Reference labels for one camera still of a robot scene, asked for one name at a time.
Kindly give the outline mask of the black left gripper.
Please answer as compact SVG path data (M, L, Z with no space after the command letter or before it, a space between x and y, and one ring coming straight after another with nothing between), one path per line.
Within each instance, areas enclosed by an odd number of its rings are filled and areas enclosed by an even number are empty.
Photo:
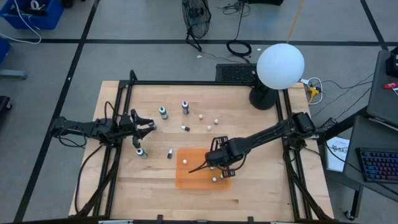
M135 109L132 109L130 115L124 113L121 115L119 125L121 126L124 137L132 136L132 143L136 149L141 147L139 139L143 139L151 131L157 129L156 126L150 126L144 129L138 129L137 125L155 125L153 119L141 118Z

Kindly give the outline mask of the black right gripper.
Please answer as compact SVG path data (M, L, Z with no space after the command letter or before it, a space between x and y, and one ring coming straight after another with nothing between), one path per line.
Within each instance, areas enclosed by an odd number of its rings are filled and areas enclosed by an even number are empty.
M189 173L216 167L221 170L223 178L234 177L236 171L243 166L247 153L248 143L244 138L214 138L210 150L205 154L205 162Z

